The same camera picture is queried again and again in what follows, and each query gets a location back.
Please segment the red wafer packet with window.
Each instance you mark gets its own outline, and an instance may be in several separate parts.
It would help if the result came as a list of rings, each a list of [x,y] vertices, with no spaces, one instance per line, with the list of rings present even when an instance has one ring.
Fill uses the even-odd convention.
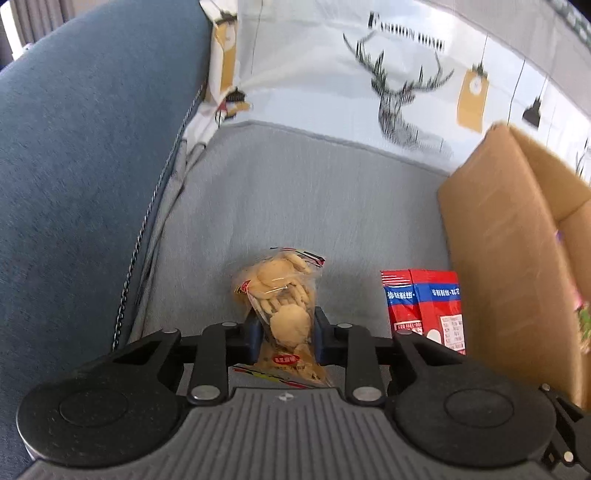
[[[466,353],[458,275],[425,269],[382,270],[391,331],[412,331]]]

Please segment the purple Alpenliebe candy bar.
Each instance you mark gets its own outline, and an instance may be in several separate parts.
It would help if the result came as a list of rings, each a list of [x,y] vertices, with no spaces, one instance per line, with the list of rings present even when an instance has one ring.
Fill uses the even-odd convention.
[[[584,300],[579,294],[576,294],[574,304],[575,313],[578,319],[581,344],[583,347],[587,348],[590,345],[590,303],[587,300]]]

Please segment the clear bag of biscuits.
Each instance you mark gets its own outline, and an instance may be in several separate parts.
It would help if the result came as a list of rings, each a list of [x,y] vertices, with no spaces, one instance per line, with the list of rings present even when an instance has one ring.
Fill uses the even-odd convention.
[[[273,248],[235,276],[235,298],[263,327],[263,343],[252,370],[295,388],[329,387],[315,360],[317,279],[325,258],[309,251]]]

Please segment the brown cardboard box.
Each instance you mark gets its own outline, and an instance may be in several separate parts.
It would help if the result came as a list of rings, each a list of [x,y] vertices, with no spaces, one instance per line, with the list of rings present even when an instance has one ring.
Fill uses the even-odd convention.
[[[590,404],[590,189],[518,128],[496,123],[440,187],[467,351]]]

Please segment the deer print sofa cover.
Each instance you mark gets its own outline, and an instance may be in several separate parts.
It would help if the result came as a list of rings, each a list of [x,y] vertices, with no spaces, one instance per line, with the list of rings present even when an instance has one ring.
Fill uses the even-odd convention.
[[[327,259],[334,321],[390,326],[380,273],[447,269],[437,191],[496,122],[590,161],[590,22],[568,1],[205,1],[211,70],[160,183],[123,341],[238,320],[277,247]]]

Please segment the grey curtain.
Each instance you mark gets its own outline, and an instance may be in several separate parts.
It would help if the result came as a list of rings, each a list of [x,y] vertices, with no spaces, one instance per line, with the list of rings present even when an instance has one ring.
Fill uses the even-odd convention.
[[[31,45],[75,16],[72,1],[16,0],[1,2],[1,68]]]

